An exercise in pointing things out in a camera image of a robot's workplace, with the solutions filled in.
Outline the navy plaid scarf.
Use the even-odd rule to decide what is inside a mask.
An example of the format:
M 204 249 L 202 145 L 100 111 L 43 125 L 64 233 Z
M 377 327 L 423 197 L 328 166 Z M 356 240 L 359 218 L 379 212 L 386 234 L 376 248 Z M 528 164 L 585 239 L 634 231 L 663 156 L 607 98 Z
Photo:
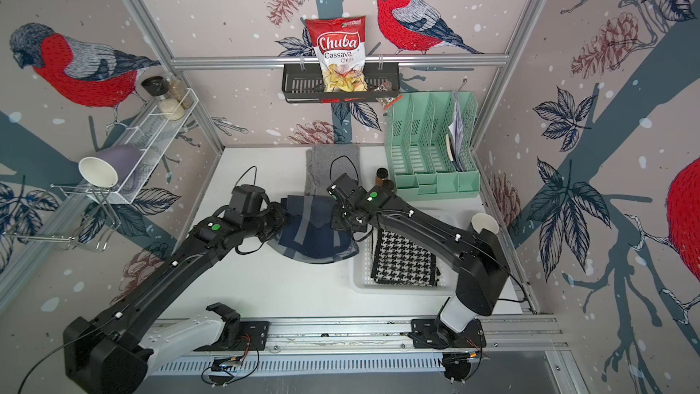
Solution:
M 331 226 L 337 203 L 329 196 L 290 195 L 281 205 L 291 221 L 267 244 L 280 255 L 305 264 L 333 264 L 354 257 L 359 247 L 348 231 Z

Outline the black white houndstooth scarf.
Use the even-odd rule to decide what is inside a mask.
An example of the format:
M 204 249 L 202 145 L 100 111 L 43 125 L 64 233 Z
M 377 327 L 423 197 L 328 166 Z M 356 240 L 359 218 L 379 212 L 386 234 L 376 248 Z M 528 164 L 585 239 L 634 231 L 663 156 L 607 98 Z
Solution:
M 379 230 L 370 277 L 380 285 L 434 287 L 437 257 L 402 235 Z

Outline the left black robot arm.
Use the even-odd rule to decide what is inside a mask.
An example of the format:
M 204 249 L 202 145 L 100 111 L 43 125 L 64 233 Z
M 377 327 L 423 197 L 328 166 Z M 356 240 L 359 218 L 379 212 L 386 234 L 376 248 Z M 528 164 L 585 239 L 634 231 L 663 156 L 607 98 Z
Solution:
M 244 184 L 231 201 L 188 233 L 179 250 L 127 297 L 91 320 L 79 317 L 63 333 L 65 374 L 87 393 L 132 393 L 154 370 L 202 347 L 248 350 L 255 337 L 240 314 L 213 303 L 194 318 L 157 331 L 154 323 L 197 278 L 248 238 L 265 244 L 292 217 L 264 189 Z

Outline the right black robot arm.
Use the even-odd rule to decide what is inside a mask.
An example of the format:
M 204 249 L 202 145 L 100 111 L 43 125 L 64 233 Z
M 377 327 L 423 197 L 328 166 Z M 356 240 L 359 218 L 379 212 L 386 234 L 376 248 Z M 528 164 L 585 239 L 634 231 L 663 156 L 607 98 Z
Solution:
M 401 235 L 442 260 L 457 273 L 454 294 L 439 311 L 441 328 L 462 333 L 477 317 L 489 317 L 510 279 L 498 231 L 477 213 L 470 226 L 460 229 L 420 211 L 390 189 L 367 191 L 348 175 L 332 182 L 327 192 L 337 201 L 343 226 L 364 231 L 368 226 Z

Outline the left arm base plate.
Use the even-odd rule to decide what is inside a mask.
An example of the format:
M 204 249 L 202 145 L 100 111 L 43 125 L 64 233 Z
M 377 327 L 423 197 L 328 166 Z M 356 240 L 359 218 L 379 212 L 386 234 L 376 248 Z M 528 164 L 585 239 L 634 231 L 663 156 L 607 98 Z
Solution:
M 269 321 L 233 321 L 225 325 L 218 346 L 225 351 L 265 350 Z

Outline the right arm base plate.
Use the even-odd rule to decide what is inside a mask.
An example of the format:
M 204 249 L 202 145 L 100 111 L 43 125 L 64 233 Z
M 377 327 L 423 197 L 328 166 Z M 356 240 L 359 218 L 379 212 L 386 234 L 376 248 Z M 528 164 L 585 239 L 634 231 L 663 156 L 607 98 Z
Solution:
M 414 348 L 485 348 L 487 345 L 481 321 L 472 319 L 466 328 L 456 333 L 439 319 L 415 318 L 411 320 L 411 330 L 407 336 Z

